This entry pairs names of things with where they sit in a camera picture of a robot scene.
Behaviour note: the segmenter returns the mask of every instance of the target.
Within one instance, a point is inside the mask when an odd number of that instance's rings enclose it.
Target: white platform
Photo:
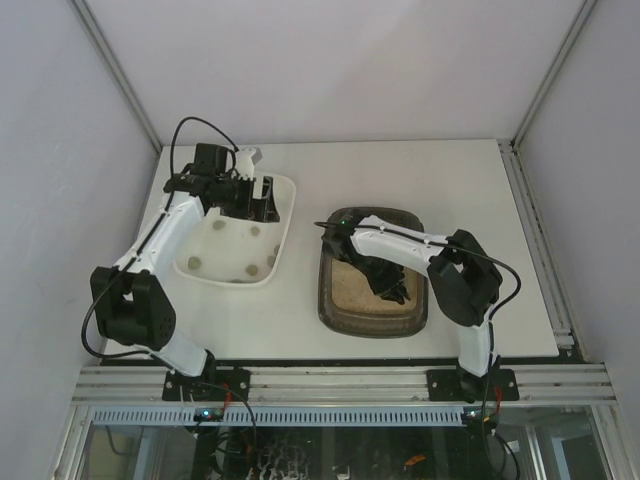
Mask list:
[[[429,233],[472,232],[489,255],[512,265],[522,293],[495,318],[506,357],[555,356],[557,346],[533,263],[494,140],[264,145],[261,171],[291,178],[298,189],[281,263],[264,287],[233,290],[172,272],[164,283],[178,328],[221,359],[371,359],[455,357],[453,323],[430,294],[429,319],[404,339],[340,335],[318,319],[322,230],[313,225],[338,208],[374,205],[416,214]],[[176,150],[176,170],[194,147]],[[149,197],[146,223],[168,177],[165,148]],[[514,286],[504,274],[502,297]],[[107,353],[129,350],[109,342]]]

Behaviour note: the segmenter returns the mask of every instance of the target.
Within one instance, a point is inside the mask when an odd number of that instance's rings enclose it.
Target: white plastic tray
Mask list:
[[[176,254],[174,265],[180,275],[236,288],[259,287],[273,277],[289,230],[296,186],[282,175],[255,175],[273,177],[280,221],[260,223],[223,217],[219,208],[212,208]]]

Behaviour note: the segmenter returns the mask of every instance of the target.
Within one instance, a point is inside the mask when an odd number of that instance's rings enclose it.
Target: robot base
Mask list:
[[[199,378],[190,378],[180,375],[179,373],[167,372],[164,379],[164,388],[162,389],[162,400],[165,402],[190,402],[190,401],[220,401],[224,402],[227,398],[226,391],[222,389],[200,388]],[[251,382],[251,372],[242,368],[226,369],[218,367],[215,372],[215,381],[207,382],[214,385],[233,390],[244,400],[249,398],[249,389]]]
[[[484,395],[485,377],[477,378],[467,374],[461,375],[457,369],[438,369],[427,372],[427,387],[429,400],[432,402],[468,403],[482,401]],[[495,368],[491,372],[491,385],[487,393],[487,401],[496,401],[494,387],[502,390],[502,400],[515,402],[520,400],[520,392],[513,370]]]

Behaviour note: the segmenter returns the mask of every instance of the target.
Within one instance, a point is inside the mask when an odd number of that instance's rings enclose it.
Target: glass panel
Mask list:
[[[584,409],[503,408],[487,437],[506,480],[606,480]],[[494,479],[482,436],[456,427],[92,426],[78,480]]]

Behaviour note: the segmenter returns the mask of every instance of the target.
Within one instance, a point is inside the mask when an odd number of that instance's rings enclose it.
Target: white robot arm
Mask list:
[[[384,222],[375,215],[364,218],[359,225],[371,226],[375,230],[355,229],[351,235],[351,242],[357,253],[365,257],[388,260],[424,276],[427,276],[427,268],[431,261],[445,250],[446,247],[441,245],[449,244],[445,235],[416,232]],[[458,363],[461,368],[476,377],[483,377],[489,366],[489,322],[486,321],[489,313],[490,305],[487,305],[485,318],[480,325],[466,326],[456,323],[460,347]]]
[[[417,232],[375,215],[364,217],[357,209],[338,223],[317,225],[326,229],[324,252],[360,270],[383,299],[404,303],[402,267],[428,277],[440,309],[456,324],[459,371],[468,377],[470,391],[482,385],[497,358],[490,316],[502,276],[473,235],[463,230],[452,236]]]
[[[233,166],[227,168],[229,154]],[[205,377],[215,358],[176,328],[176,315],[162,289],[176,252],[207,211],[219,207],[226,216],[278,222],[273,179],[254,178],[255,148],[231,152],[198,144],[194,162],[165,185],[153,220],[112,268],[98,267],[91,290],[100,334],[135,345],[187,377]]]

